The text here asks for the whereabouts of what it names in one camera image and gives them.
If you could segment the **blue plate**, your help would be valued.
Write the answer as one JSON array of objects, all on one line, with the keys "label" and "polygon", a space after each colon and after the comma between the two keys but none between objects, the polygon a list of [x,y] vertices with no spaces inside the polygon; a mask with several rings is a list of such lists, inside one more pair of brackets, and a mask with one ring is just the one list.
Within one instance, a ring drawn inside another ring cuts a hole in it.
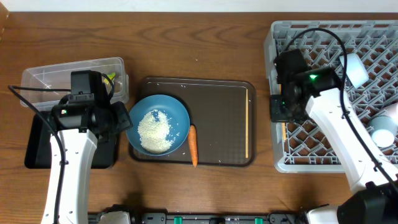
[{"label": "blue plate", "polygon": [[[163,153],[153,154],[142,146],[137,127],[144,115],[152,110],[164,112],[171,125],[168,139],[173,140],[172,147]],[[190,117],[186,107],[176,98],[168,95],[147,96],[136,103],[129,112],[133,127],[126,131],[130,145],[136,151],[148,156],[164,156],[176,151],[186,140],[190,129]]]}]

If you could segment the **green yellow snack wrapper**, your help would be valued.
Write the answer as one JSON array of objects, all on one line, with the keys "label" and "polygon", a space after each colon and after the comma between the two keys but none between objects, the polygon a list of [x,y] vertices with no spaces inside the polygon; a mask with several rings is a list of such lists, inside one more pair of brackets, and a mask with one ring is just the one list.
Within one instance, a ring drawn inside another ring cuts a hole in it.
[{"label": "green yellow snack wrapper", "polygon": [[105,77],[103,78],[103,81],[106,84],[106,86],[112,88],[112,86],[114,85],[115,77],[116,77],[115,72],[106,74]]}]

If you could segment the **light blue bowl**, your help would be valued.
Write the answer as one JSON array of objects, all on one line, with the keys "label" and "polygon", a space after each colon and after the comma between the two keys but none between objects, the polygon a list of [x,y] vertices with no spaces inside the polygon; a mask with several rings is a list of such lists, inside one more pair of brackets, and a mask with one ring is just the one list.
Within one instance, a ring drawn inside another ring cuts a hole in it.
[{"label": "light blue bowl", "polygon": [[347,59],[347,79],[351,82],[355,89],[358,89],[369,80],[369,75],[358,54],[348,54]]}]

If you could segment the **light blue cup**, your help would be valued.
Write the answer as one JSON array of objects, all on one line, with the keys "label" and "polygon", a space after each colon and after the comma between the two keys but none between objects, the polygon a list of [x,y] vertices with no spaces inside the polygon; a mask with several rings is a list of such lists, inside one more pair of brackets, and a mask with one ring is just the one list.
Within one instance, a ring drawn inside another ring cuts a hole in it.
[{"label": "light blue cup", "polygon": [[397,123],[388,116],[378,116],[369,122],[370,136],[377,147],[389,147],[395,141]]}]

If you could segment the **pink white cup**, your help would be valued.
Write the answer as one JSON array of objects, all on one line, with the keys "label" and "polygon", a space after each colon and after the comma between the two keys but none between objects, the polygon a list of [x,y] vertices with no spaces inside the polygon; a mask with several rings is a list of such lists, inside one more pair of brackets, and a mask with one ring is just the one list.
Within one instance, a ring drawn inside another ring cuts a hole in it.
[{"label": "pink white cup", "polygon": [[398,103],[385,107],[384,110],[385,115],[390,117],[395,124],[398,124]]}]

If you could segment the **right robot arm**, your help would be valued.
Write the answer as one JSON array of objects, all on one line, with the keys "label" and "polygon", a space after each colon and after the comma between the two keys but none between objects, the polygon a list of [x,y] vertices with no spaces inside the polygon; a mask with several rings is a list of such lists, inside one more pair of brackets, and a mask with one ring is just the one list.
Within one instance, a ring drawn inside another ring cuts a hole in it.
[{"label": "right robot arm", "polygon": [[305,214],[307,223],[397,223],[397,167],[371,139],[331,68],[278,70],[280,94],[271,96],[271,120],[312,119],[327,138],[352,196],[339,206]]}]

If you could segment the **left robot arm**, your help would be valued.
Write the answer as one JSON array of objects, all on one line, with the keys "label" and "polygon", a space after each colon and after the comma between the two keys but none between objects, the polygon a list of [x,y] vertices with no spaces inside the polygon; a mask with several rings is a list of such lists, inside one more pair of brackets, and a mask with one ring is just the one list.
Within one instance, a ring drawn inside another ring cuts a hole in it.
[{"label": "left robot arm", "polygon": [[132,127],[123,102],[55,105],[52,161],[42,223],[88,223],[90,169],[99,141]]}]

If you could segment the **grey dishwasher rack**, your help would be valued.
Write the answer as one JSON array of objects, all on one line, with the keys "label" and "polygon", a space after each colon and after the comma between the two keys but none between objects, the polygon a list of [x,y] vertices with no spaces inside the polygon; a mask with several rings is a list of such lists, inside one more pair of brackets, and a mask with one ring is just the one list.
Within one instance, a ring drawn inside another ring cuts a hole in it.
[{"label": "grey dishwasher rack", "polygon": [[[323,32],[334,32],[349,54],[360,57],[369,80],[358,89],[346,82],[345,90],[358,118],[368,123],[397,103],[397,21],[275,21],[264,41],[266,77],[270,93],[280,92],[273,60],[289,41],[306,29],[317,29],[299,37],[291,49],[299,49],[312,68],[331,67],[340,75],[343,55],[337,40]],[[274,167],[281,173],[340,173],[343,168],[329,142],[311,120],[286,123],[282,140],[281,123],[271,123]]]}]

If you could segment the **pile of white rice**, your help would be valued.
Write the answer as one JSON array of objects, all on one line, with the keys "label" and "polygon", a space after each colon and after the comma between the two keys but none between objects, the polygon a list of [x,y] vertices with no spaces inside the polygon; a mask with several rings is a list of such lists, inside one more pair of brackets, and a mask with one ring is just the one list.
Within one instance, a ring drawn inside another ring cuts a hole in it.
[{"label": "pile of white rice", "polygon": [[137,127],[141,146],[153,154],[168,151],[173,140],[169,140],[171,125],[167,115],[159,110],[152,110],[144,115]]}]

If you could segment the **dark brown serving tray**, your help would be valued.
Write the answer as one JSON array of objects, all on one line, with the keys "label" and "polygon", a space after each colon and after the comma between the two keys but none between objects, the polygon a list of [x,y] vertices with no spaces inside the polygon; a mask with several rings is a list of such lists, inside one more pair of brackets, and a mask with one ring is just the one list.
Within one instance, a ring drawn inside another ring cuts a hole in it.
[{"label": "dark brown serving tray", "polygon": [[[249,97],[249,158],[245,158],[245,101]],[[256,90],[244,81],[148,77],[136,100],[168,95],[187,109],[197,131],[198,163],[247,167],[256,157]]]}]

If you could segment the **clear plastic bin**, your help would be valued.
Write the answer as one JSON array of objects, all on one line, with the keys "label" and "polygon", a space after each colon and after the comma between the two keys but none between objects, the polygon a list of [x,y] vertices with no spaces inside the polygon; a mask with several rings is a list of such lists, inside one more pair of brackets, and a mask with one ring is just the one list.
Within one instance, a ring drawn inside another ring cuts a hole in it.
[{"label": "clear plastic bin", "polygon": [[120,57],[99,58],[28,68],[22,73],[21,85],[30,88],[51,89],[51,92],[22,90],[21,95],[40,111],[50,111],[66,95],[60,89],[69,89],[71,72],[92,70],[106,74],[114,83],[111,102],[129,101],[129,76]]}]

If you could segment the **orange carrot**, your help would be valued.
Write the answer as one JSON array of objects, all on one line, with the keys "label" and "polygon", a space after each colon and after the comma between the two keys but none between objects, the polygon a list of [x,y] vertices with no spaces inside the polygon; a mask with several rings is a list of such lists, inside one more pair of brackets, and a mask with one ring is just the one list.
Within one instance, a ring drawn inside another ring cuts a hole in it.
[{"label": "orange carrot", "polygon": [[187,139],[192,158],[192,164],[194,167],[196,167],[198,165],[198,148],[197,148],[197,131],[194,125],[190,126]]}]

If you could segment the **black plastic tray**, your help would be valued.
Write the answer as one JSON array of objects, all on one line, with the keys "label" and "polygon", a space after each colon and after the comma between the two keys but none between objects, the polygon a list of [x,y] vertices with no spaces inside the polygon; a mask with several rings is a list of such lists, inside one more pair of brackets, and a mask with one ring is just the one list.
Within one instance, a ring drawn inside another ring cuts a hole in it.
[{"label": "black plastic tray", "polygon": [[[119,135],[111,136],[108,142],[99,142],[93,156],[92,169],[107,169],[118,159]],[[51,166],[50,131],[35,115],[32,120],[29,142],[24,159],[28,169],[49,169]]]}]

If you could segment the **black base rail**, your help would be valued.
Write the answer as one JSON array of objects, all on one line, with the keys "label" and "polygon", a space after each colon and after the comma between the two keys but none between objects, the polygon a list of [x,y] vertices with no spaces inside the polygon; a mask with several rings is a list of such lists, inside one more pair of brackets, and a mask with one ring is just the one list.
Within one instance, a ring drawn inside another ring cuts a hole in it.
[{"label": "black base rail", "polygon": [[133,210],[124,205],[113,205],[99,213],[89,213],[89,223],[99,223],[108,212],[128,212],[129,221],[134,224],[300,224],[306,223],[305,216],[291,212],[271,212],[265,214],[238,213],[170,213],[166,209]]}]

